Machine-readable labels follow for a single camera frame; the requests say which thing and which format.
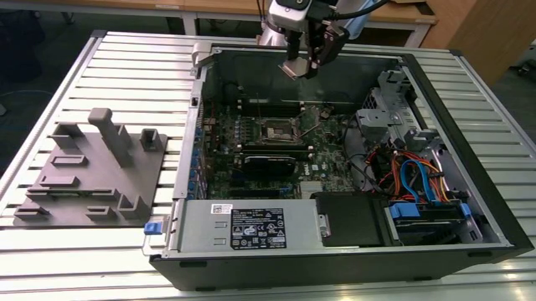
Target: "blue clip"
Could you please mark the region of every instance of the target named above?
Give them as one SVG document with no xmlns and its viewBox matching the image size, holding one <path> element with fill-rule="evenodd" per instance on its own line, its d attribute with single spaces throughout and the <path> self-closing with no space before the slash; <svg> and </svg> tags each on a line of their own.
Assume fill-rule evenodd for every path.
<svg viewBox="0 0 536 301">
<path fill-rule="evenodd" d="M 419 213 L 416 203 L 396 203 L 390 207 L 392 213 L 392 218 L 419 218 L 422 214 Z"/>
<path fill-rule="evenodd" d="M 145 224 L 144 233 L 146 235 L 162 235 L 162 222 L 149 222 Z"/>
<path fill-rule="evenodd" d="M 471 216 L 471 208 L 470 205 L 467 205 L 466 203 L 460 204 L 460 208 L 462 208 L 462 213 L 463 215 L 468 218 Z"/>
</svg>

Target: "black cable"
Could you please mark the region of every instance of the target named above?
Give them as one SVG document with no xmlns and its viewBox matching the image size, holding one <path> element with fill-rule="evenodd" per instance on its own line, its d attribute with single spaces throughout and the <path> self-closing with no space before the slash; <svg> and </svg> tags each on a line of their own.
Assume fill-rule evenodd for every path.
<svg viewBox="0 0 536 301">
<path fill-rule="evenodd" d="M 329 18 L 329 20 L 345 20 L 345 19 L 353 19 L 353 18 L 362 17 L 362 16 L 372 13 L 379 8 L 382 8 L 390 1 L 391 0 L 380 0 L 378 3 L 371 5 L 368 8 L 362 9 L 360 11 L 356 11 L 353 13 L 348 13 L 348 14 L 335 13 L 333 16 Z"/>
<path fill-rule="evenodd" d="M 257 0 L 257 8 L 260 9 L 260 18 L 261 18 L 261 22 L 263 22 L 264 15 L 263 15 L 263 9 L 261 9 L 261 2 L 260 1 L 261 0 Z"/>
<path fill-rule="evenodd" d="M 265 7 L 267 0 L 263 0 L 263 17 L 267 20 L 267 7 Z"/>
</svg>

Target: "aluminum table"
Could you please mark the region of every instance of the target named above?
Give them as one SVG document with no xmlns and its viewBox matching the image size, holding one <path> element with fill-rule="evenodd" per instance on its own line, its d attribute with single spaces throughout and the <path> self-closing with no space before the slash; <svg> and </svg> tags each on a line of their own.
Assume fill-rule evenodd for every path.
<svg viewBox="0 0 536 301">
<path fill-rule="evenodd" d="M 255 44 L 251 39 L 102 31 L 90 38 L 0 180 L 2 300 L 166 297 L 201 300 L 533 300 L 536 295 L 536 251 L 427 282 L 180 292 L 149 263 L 149 255 L 164 248 L 164 236 L 145 236 L 141 228 L 11 228 L 15 208 L 25 202 L 26 187 L 35 182 L 55 147 L 47 137 L 55 123 L 79 122 L 83 130 L 97 131 L 87 124 L 94 107 L 114 110 L 114 122 L 126 124 L 129 132 L 140 132 L 150 125 L 170 136 L 153 215 L 170 213 L 194 80 L 190 75 L 192 46 L 202 40 Z M 349 45 L 347 48 L 398 52 L 398 48 L 380 46 Z M 466 59 L 447 50 L 415 49 L 412 52 L 533 243 L 536 243 L 536 146 Z M 430 121 L 424 107 L 419 106 Z"/>
</svg>

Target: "warning label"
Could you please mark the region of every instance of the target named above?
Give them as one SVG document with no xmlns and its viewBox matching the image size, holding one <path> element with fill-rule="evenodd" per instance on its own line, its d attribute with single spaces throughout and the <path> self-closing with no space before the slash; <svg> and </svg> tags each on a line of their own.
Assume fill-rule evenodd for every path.
<svg viewBox="0 0 536 301">
<path fill-rule="evenodd" d="M 231 241 L 235 250 L 287 248 L 284 209 L 233 209 Z"/>
</svg>

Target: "floor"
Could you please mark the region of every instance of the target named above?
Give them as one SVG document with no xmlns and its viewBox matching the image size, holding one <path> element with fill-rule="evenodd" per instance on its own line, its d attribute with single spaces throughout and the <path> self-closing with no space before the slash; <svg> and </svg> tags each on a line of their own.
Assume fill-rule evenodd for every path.
<svg viewBox="0 0 536 301">
<path fill-rule="evenodd" d="M 0 78 L 0 104 L 7 109 L 6 114 L 0 116 L 0 175 L 39 119 L 51 99 L 50 94 L 62 83 L 93 30 L 148 33 L 170 33 L 170 30 L 180 33 L 182 30 L 181 21 L 176 19 L 100 14 L 77 14 L 75 23 L 67 25 L 61 13 L 43 12 L 39 23 L 46 33 L 45 42 L 35 48 L 43 69 L 42 76 L 26 83 L 11 83 Z M 201 33 L 213 36 L 233 35 L 255 38 L 261 33 L 261 28 L 257 22 L 218 21 L 210 24 L 202 21 Z M 370 37 L 375 36 L 379 35 L 374 31 L 366 32 L 363 42 L 367 43 Z M 19 90 L 38 92 L 5 95 Z M 494 86 L 494 91 L 529 135 L 536 140 L 536 81 L 521 78 L 515 70 L 510 70 Z"/>
</svg>

